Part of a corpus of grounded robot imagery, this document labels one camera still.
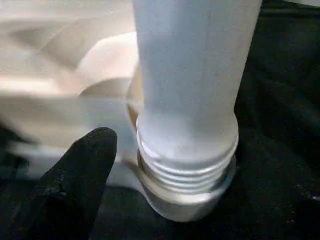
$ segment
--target white pipe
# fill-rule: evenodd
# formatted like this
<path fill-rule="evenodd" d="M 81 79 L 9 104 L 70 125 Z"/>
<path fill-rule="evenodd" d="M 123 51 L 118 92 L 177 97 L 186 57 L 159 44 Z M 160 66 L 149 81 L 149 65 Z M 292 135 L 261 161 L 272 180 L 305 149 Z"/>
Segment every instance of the white pipe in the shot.
<path fill-rule="evenodd" d="M 166 188 L 205 192 L 230 162 L 261 2 L 133 0 L 144 88 L 139 150 L 145 171 Z"/>

